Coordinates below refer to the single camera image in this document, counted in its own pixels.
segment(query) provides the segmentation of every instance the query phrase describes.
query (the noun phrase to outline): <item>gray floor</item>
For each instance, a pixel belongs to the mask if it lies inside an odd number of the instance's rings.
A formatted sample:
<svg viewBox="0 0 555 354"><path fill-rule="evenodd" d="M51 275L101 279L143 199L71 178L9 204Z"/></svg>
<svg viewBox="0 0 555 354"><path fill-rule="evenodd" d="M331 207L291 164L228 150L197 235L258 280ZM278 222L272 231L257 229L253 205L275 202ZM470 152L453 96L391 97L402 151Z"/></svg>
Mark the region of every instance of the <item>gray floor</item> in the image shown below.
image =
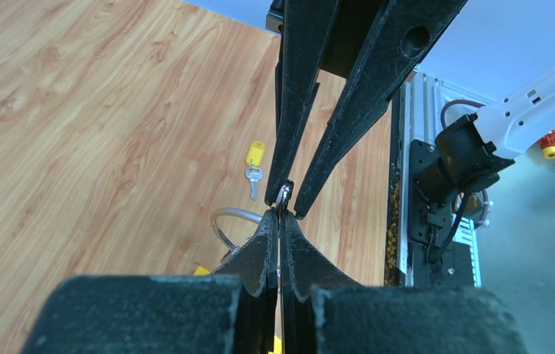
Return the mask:
<svg viewBox="0 0 555 354"><path fill-rule="evenodd" d="M515 315L530 353L555 353L555 160L534 146L489 190L478 231L483 287Z"/></svg>

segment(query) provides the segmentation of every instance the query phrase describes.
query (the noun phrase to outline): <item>wooden tabletop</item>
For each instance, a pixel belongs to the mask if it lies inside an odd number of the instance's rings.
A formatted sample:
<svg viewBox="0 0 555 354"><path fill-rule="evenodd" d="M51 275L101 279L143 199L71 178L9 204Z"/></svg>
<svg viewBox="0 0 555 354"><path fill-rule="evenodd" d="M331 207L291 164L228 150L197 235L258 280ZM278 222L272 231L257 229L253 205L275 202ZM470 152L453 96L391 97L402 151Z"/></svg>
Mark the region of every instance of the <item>wooden tabletop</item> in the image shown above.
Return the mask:
<svg viewBox="0 0 555 354"><path fill-rule="evenodd" d="M0 352L76 274L191 274L226 248L209 216L262 213L245 179L275 140L279 38L181 1L0 0ZM321 88L302 180L344 80ZM348 275L383 282L389 117L343 159L301 227ZM255 226L226 221L239 244Z"/></svg>

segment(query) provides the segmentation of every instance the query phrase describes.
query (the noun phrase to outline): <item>hole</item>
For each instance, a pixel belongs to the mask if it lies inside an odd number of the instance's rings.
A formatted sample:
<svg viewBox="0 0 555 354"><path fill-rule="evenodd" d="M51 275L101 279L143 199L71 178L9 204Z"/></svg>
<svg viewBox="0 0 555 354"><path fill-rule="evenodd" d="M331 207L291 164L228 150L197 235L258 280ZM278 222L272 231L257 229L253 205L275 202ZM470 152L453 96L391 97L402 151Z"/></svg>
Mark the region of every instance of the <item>hole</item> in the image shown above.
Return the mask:
<svg viewBox="0 0 555 354"><path fill-rule="evenodd" d="M401 51L408 58L414 58L429 44L429 31L423 26L410 29L401 40Z"/></svg>

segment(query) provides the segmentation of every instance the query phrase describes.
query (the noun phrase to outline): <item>black mounting plate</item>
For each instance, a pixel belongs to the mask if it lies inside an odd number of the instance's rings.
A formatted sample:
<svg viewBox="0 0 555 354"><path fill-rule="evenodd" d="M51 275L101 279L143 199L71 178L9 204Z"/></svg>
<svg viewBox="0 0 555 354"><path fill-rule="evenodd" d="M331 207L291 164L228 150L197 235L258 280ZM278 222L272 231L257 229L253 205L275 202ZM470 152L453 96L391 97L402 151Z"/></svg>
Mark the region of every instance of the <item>black mounting plate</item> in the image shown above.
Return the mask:
<svg viewBox="0 0 555 354"><path fill-rule="evenodd" d="M472 286L472 257L470 247L451 242L440 262L429 264L426 247L430 242L432 224L438 233L436 246L440 246L451 230L451 205L431 207L429 200L419 192L419 174L439 157L434 145L413 140L410 145L408 180L408 263L413 269L414 286Z"/></svg>

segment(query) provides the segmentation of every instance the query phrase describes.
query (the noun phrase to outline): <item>wood grain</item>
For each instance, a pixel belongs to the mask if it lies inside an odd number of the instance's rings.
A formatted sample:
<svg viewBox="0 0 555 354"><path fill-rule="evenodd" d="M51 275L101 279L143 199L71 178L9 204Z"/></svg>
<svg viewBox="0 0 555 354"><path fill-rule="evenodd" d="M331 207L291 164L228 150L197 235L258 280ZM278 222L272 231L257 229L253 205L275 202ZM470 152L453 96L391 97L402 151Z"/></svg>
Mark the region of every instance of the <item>wood grain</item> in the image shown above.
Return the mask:
<svg viewBox="0 0 555 354"><path fill-rule="evenodd" d="M270 33L181 1L0 1L0 353L18 352L67 277L218 265L210 213L265 209L244 158L266 142L268 174L278 51ZM296 184L344 84L319 81ZM301 223L365 284L383 282L388 126L345 157ZM237 243L254 230L223 224Z"/></svg>

